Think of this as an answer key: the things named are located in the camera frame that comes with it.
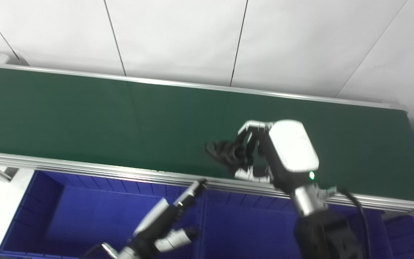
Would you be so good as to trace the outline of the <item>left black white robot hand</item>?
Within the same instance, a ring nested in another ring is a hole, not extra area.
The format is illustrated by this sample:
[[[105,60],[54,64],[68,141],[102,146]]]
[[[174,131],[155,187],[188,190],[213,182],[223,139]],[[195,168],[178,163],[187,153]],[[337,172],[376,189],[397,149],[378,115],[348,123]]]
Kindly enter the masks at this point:
[[[151,259],[194,241],[200,233],[199,228],[174,230],[172,226],[187,208],[194,205],[195,199],[205,190],[206,182],[205,178],[194,181],[173,203],[162,198],[140,221],[119,258]]]

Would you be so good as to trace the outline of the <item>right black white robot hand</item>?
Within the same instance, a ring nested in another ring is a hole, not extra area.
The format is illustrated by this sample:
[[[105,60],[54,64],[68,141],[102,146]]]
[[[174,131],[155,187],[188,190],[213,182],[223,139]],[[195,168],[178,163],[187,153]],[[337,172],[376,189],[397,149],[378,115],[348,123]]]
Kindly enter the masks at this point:
[[[238,130],[235,141],[246,144],[246,158],[253,156],[256,145],[268,166],[264,176],[257,176],[258,167],[251,161],[233,171],[237,179],[270,183],[278,190],[291,194],[309,183],[310,172],[319,168],[319,159],[304,125],[297,120],[260,122],[248,120]]]

